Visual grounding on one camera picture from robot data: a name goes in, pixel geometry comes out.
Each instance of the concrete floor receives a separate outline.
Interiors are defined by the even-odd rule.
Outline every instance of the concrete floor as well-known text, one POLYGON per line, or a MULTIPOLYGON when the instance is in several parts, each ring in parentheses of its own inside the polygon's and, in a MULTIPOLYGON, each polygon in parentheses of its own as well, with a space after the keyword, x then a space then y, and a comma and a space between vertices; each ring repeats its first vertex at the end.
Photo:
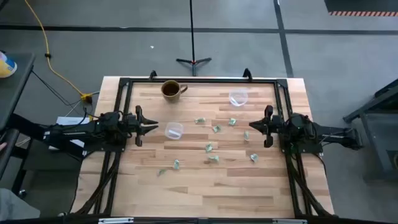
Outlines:
MULTIPOLYGON (((398 17, 336 17, 327 14, 320 0, 279 2, 286 29, 397 29, 398 17)), ((37 0, 32 1, 32 7, 46 25, 189 27, 186 0, 37 0)), ((278 28, 273 0, 193 0, 193 7, 196 27, 278 28)), ((36 22, 24 1, 14 0, 0 12, 0 24, 36 22)), ((105 75, 149 75, 156 70, 159 75, 190 76, 189 69, 175 62, 177 57, 191 57, 190 34, 186 32, 51 31, 47 35, 54 68, 84 92, 99 90, 105 75)), ((238 77, 246 67, 255 77, 287 76, 279 34, 197 33, 195 40, 197 58, 213 58, 198 70, 199 76, 238 77)), ((346 126, 342 116, 397 78, 398 50, 393 46, 398 40, 394 35, 288 34, 287 43, 294 77, 305 79, 313 119, 320 124, 346 126)), ((48 70, 41 31, 0 30, 0 48, 36 53, 36 73, 70 101, 78 98, 48 70)), ((69 110, 31 76, 16 112, 35 122, 52 124, 69 110)), ((358 152, 336 144, 325 148, 335 212, 346 218, 396 222, 397 185, 367 184, 362 179, 371 168, 371 159, 368 147, 358 152)), ((50 184, 48 180, 54 182, 54 175, 49 175, 40 172, 37 176, 50 184)), ((70 176, 70 181, 58 186, 64 192, 58 196, 62 201, 59 208, 49 208, 34 198, 34 192, 41 197, 54 196, 56 191, 51 189, 57 186, 31 185, 30 201, 45 216, 64 212, 73 200, 76 177, 62 175, 70 176)))

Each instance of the wooden tabletop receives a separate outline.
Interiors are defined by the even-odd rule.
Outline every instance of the wooden tabletop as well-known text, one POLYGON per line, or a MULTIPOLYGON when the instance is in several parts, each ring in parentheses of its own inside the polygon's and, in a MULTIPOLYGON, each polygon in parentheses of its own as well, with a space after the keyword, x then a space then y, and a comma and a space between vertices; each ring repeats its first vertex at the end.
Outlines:
MULTIPOLYGON (((118 83, 119 77, 104 77, 96 115, 113 111, 118 83)), ((264 148, 264 136, 248 125, 264 117, 266 105, 276 108, 274 87, 255 83, 187 84, 188 90, 177 104, 163 99, 161 83, 134 84, 130 110, 135 111, 135 106, 141 105, 143 115, 158 121, 159 128, 142 138, 142 147, 134 144, 134 138, 128 140, 121 158, 112 215, 293 217, 286 164, 278 138, 274 136, 274 145, 264 148), (233 88, 248 89, 249 99, 244 106, 230 104, 228 93, 233 88), (195 124, 194 119, 201 117, 206 122, 195 124), (237 119, 235 126, 228 126, 230 118, 237 119), (164 135, 165 126, 171 121, 183 124, 180 140, 164 135), (213 132, 216 125, 221 125, 221 132, 213 132), (245 131, 249 131, 248 142, 243 138, 245 131), (209 142, 213 150, 206 153, 209 142), (254 153, 259 156, 256 163, 250 160, 254 153), (219 156, 220 161, 210 162, 208 156, 219 156), (176 159, 180 161, 179 170, 172 168, 176 159), (158 176, 161 169, 167 171, 158 176)), ((288 84, 293 111, 311 117, 303 79, 290 78, 288 84)), ((103 152, 95 152, 83 161, 72 211, 78 210, 98 185, 103 157, 103 152)), ((308 187, 325 209, 333 213, 321 162, 311 154, 303 154, 303 163, 308 187)))

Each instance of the tripod base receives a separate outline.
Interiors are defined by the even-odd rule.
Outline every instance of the tripod base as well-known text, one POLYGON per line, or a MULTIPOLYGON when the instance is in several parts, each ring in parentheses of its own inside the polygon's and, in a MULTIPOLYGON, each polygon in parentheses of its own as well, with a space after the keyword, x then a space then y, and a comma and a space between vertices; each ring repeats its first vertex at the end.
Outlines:
POLYGON ((189 63, 192 66, 192 76, 195 77, 197 75, 197 65, 202 62, 209 62, 209 61, 211 61, 211 58, 204 58, 204 59, 200 59, 200 60, 196 60, 196 61, 195 60, 190 61, 190 60, 177 58, 176 61, 189 63))

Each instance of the clear plastic cup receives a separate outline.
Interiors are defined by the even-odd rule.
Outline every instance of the clear plastic cup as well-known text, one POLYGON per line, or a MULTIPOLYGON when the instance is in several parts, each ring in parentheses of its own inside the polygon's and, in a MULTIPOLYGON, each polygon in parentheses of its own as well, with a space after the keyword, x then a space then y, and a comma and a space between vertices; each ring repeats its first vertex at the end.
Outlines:
POLYGON ((166 130, 164 134, 169 139, 179 140, 184 132, 184 126, 180 123, 169 122, 166 125, 166 130))
POLYGON ((234 106, 242 106, 248 101, 248 91, 244 88, 233 89, 229 92, 229 101, 234 106))

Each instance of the yellow cable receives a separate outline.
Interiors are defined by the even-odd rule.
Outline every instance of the yellow cable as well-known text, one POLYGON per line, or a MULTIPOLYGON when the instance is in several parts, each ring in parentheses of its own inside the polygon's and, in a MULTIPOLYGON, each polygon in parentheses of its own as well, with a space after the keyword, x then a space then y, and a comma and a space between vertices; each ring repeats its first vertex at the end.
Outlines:
MULTIPOLYGON (((50 47, 49 47, 49 40, 47 39, 47 35, 45 35, 45 31, 44 31, 44 27, 42 22, 40 21, 39 17, 37 16, 37 14, 35 13, 35 11, 33 10, 33 8, 30 6, 30 4, 27 2, 27 0, 25 0, 25 3, 27 4, 27 7, 29 7, 30 11, 33 13, 33 15, 35 16, 37 22, 39 23, 40 27, 42 28, 43 31, 43 35, 44 35, 44 40, 45 40, 45 48, 47 49, 47 54, 50 54, 50 47)), ((79 92, 81 99, 84 101, 88 96, 92 96, 92 93, 89 94, 84 94, 82 93, 72 82, 70 82, 69 80, 67 80, 65 77, 63 77, 61 74, 59 74, 58 72, 56 72, 50 63, 50 58, 47 57, 47 63, 49 65, 49 68, 51 70, 51 72, 53 72, 54 74, 56 74, 58 77, 60 77, 61 79, 63 79, 65 82, 67 82, 70 86, 72 86, 77 92, 79 92)))

